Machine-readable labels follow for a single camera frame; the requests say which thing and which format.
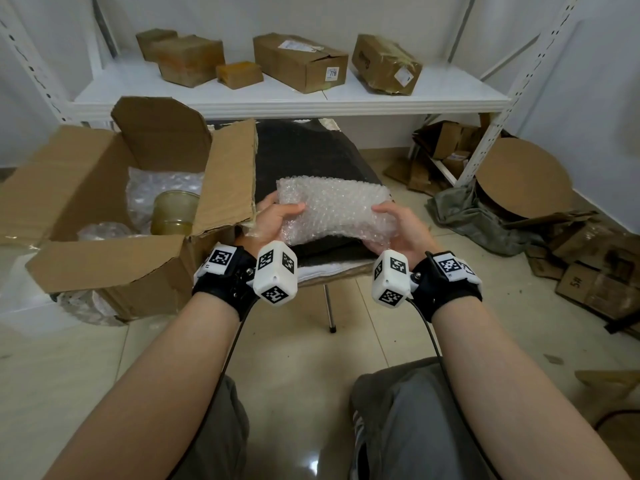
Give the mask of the taped brown cardboard box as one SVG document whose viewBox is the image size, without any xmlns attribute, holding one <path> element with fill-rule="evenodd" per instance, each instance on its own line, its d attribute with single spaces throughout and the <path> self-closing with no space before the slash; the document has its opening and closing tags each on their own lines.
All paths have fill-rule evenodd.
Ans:
<svg viewBox="0 0 640 480">
<path fill-rule="evenodd" d="M 164 81 L 187 88 L 217 79 L 226 64 L 222 40 L 194 34 L 155 42 L 152 55 Z"/>
</svg>

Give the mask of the yellowish translucent jar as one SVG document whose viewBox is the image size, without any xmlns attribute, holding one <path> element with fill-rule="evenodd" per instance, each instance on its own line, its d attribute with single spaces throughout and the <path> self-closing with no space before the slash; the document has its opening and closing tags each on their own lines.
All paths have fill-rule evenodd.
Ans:
<svg viewBox="0 0 640 480">
<path fill-rule="evenodd" d="M 177 189 L 160 193 L 154 201 L 150 233 L 190 236 L 199 200 L 196 193 Z"/>
</svg>

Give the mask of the large open cardboard box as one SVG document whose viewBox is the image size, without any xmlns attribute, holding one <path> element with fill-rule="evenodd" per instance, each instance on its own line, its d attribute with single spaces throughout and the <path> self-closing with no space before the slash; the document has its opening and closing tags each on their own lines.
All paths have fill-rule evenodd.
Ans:
<svg viewBox="0 0 640 480">
<path fill-rule="evenodd" d="M 175 314 L 217 242 L 255 216 L 253 119 L 209 131 L 203 116 L 168 97 L 123 96 L 111 117 L 119 132 L 62 125 L 0 185 L 0 243 L 39 248 L 27 270 L 49 294 L 95 290 L 124 321 Z M 91 224 L 134 228 L 129 169 L 204 172 L 190 236 L 78 241 Z"/>
</svg>

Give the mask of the person's left hand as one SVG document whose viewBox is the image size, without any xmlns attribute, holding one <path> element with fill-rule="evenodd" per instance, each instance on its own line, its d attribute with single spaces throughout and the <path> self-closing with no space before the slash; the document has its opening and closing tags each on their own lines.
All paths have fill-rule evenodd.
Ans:
<svg viewBox="0 0 640 480">
<path fill-rule="evenodd" d="M 268 243 L 281 240 L 282 226 L 285 221 L 268 219 L 268 208 L 274 203 L 279 203 L 277 191 L 268 194 L 257 204 L 258 213 L 253 227 L 248 233 L 243 233 L 236 239 L 235 245 L 242 246 L 254 257 L 257 257 L 259 251 Z"/>
</svg>

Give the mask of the crumpled labelled cardboard box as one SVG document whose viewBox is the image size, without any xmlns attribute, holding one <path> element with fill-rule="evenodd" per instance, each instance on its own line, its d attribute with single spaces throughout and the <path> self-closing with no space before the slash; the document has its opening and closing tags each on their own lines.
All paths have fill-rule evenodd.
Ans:
<svg viewBox="0 0 640 480">
<path fill-rule="evenodd" d="M 368 88 L 386 95 L 410 96 L 422 63 L 396 42 L 373 34 L 359 34 L 351 63 Z"/>
</svg>

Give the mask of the heap of flattened cardboard boxes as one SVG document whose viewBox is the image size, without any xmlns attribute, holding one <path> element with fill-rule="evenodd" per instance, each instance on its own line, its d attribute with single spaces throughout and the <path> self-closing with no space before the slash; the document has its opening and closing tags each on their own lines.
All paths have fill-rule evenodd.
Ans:
<svg viewBox="0 0 640 480">
<path fill-rule="evenodd" d="M 640 341 L 640 235 L 620 231 L 594 210 L 557 212 L 506 223 L 541 238 L 525 249 L 533 275 L 556 294 L 604 320 L 609 334 Z"/>
</svg>

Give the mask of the bubble wrap package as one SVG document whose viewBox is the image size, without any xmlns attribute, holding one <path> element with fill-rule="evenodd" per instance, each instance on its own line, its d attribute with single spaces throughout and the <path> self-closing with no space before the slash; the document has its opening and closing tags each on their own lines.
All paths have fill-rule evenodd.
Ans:
<svg viewBox="0 0 640 480">
<path fill-rule="evenodd" d="M 302 213 L 286 220 L 284 242 L 307 244 L 325 237 L 388 244 L 397 233 L 396 218 L 372 206 L 391 201 L 384 185 L 329 177 L 287 177 L 276 183 L 278 202 L 303 203 Z"/>
</svg>

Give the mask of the person's left leg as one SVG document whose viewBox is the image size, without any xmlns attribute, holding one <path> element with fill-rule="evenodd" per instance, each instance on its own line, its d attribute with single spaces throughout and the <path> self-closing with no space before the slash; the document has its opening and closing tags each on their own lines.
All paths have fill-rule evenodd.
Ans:
<svg viewBox="0 0 640 480">
<path fill-rule="evenodd" d="M 241 480 L 249 434 L 236 384 L 225 376 L 202 428 L 167 480 Z"/>
</svg>

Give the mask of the white metal shelving rack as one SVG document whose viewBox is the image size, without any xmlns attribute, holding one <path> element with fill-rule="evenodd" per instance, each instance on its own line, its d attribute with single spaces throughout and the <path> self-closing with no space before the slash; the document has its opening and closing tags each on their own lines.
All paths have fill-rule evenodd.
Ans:
<svg viewBox="0 0 640 480">
<path fill-rule="evenodd" d="M 441 163 L 436 164 L 451 184 L 460 185 L 471 179 L 486 157 L 497 138 L 493 133 L 504 127 L 528 95 L 540 93 L 540 88 L 534 88 L 533 80 L 541 78 L 540 67 L 546 55 L 554 62 L 559 57 L 560 49 L 566 44 L 562 33 L 569 30 L 572 11 L 579 0 L 566 0 L 544 31 L 503 57 L 479 79 L 451 62 L 460 39 L 470 31 L 468 18 L 476 3 L 468 0 L 447 62 L 424 65 L 410 96 L 373 93 L 352 70 L 343 85 L 305 95 L 270 76 L 266 76 L 264 82 L 238 90 L 226 89 L 217 82 L 207 82 L 195 89 L 172 86 L 152 75 L 151 63 L 132 55 L 112 56 L 103 68 L 98 39 L 105 36 L 110 39 L 111 33 L 99 0 L 81 0 L 77 5 L 92 65 L 92 81 L 76 99 L 68 96 L 42 58 L 11 0 L 0 0 L 0 39 L 8 45 L 62 125 L 116 130 L 118 126 L 111 112 L 123 96 L 170 97 L 196 110 L 208 121 L 420 115 L 430 122 L 442 115 L 489 114 L 490 128 L 481 139 L 480 149 L 472 156 L 470 170 L 457 180 Z"/>
</svg>

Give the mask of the bubble wrap sheet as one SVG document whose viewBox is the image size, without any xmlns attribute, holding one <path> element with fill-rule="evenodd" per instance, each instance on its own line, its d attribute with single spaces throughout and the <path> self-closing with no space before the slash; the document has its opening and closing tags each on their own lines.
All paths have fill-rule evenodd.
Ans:
<svg viewBox="0 0 640 480">
<path fill-rule="evenodd" d="M 204 172 L 146 171 L 129 167 L 128 176 L 125 188 L 127 213 L 135 231 L 148 235 L 156 197 L 173 190 L 200 195 Z"/>
</svg>

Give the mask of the person's left forearm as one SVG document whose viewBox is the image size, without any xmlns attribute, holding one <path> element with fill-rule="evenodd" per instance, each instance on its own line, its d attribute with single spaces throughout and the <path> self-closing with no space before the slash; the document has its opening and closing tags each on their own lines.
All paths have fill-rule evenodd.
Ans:
<svg viewBox="0 0 640 480">
<path fill-rule="evenodd" d="M 238 331 L 196 293 L 94 407 L 43 480 L 166 480 L 201 425 Z"/>
</svg>

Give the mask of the person's right forearm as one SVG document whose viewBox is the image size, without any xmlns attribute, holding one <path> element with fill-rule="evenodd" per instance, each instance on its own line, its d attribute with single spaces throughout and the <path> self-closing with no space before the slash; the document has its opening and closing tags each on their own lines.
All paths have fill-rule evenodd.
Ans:
<svg viewBox="0 0 640 480">
<path fill-rule="evenodd" d="M 504 480 L 630 480 L 601 437 L 474 297 L 431 320 L 455 396 Z"/>
</svg>

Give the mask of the grey-green cloth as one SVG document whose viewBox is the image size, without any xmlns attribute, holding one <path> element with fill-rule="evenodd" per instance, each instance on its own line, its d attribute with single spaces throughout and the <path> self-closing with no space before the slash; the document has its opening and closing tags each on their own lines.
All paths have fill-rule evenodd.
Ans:
<svg viewBox="0 0 640 480">
<path fill-rule="evenodd" d="M 537 233 L 507 229 L 507 222 L 481 201 L 476 187 L 476 183 L 452 187 L 430 198 L 425 208 L 435 224 L 501 257 L 519 255 L 530 246 L 544 246 Z"/>
</svg>

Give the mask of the black cushioned chair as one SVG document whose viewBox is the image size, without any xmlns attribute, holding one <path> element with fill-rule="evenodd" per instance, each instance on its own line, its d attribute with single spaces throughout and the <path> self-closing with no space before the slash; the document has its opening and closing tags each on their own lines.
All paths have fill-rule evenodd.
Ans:
<svg viewBox="0 0 640 480">
<path fill-rule="evenodd" d="M 277 191 L 277 181 L 287 177 L 329 177 L 383 185 L 349 138 L 330 129 L 325 120 L 259 120 L 256 129 L 255 201 Z M 298 279 L 303 286 L 327 285 L 371 273 L 377 257 L 362 242 L 332 236 L 297 246 L 285 244 L 297 256 Z"/>
</svg>

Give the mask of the small square cardboard box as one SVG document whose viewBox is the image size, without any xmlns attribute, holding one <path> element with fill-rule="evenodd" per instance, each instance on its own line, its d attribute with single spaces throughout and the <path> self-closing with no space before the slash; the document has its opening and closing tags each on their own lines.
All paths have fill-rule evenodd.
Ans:
<svg viewBox="0 0 640 480">
<path fill-rule="evenodd" d="M 167 39 L 178 37 L 178 31 L 171 29 L 150 29 L 135 35 L 143 59 L 146 62 L 157 62 L 156 44 Z"/>
</svg>

